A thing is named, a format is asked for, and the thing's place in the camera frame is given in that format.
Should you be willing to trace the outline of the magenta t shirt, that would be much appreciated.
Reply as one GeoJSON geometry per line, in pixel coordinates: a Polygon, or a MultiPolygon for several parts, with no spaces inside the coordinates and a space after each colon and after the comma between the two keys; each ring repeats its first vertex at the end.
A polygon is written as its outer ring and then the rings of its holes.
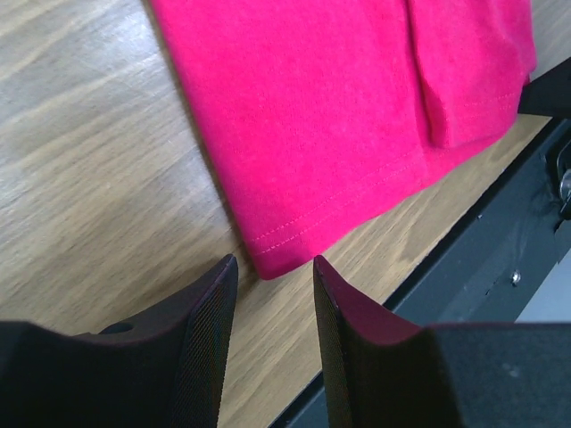
{"type": "Polygon", "coordinates": [[[258,275],[273,279],[500,140],[527,1],[155,1],[258,275]]]}

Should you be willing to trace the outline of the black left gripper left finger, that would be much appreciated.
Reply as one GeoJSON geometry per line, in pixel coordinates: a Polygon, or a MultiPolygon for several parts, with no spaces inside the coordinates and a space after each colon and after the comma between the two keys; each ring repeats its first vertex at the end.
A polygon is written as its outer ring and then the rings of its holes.
{"type": "Polygon", "coordinates": [[[99,333],[1,324],[4,427],[214,427],[236,307],[226,256],[187,287],[99,333]]]}

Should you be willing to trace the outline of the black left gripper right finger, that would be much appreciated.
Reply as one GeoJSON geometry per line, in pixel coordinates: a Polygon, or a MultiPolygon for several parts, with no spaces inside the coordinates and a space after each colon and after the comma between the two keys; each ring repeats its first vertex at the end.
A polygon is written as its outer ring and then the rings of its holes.
{"type": "Polygon", "coordinates": [[[567,427],[567,324],[419,326],[313,262],[333,427],[567,427]]]}

